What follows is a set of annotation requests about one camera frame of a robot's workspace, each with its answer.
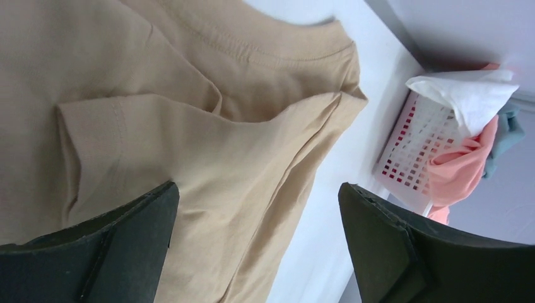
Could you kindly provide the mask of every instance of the fabric fold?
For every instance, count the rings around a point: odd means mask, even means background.
[[[417,76],[407,86],[455,112],[461,136],[479,135],[518,89],[506,69],[459,71]]]
[[[467,198],[474,191],[483,175],[497,128],[496,116],[479,136],[466,138],[461,146],[450,148],[429,159],[426,167],[433,203],[429,218],[447,223],[449,210],[446,207]]]
[[[0,244],[171,179],[155,302],[264,302],[316,168],[367,101],[339,22],[258,14],[238,0],[6,3]]]

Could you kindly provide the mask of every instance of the white basket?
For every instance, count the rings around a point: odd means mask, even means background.
[[[375,178],[413,212],[427,216],[427,161],[461,144],[452,109],[411,92],[375,167]]]

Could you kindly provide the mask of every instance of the pink towel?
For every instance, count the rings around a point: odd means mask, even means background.
[[[460,147],[429,159],[427,171],[434,207],[428,218],[447,224],[448,206],[465,199],[474,191],[483,175],[485,160],[497,129],[498,116],[485,126],[479,136],[466,138]]]

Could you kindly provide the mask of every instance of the white table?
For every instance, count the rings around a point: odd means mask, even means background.
[[[342,227],[338,189],[357,183],[388,192],[372,176],[420,65],[363,0],[246,0],[274,18],[296,24],[339,19],[356,42],[361,88],[369,104],[319,167],[303,216],[280,264],[269,303],[338,303],[353,272]]]

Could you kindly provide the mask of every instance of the white cloth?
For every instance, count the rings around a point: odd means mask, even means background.
[[[511,95],[518,89],[513,72],[459,71],[417,76],[407,86],[455,112],[463,137],[479,135]]]

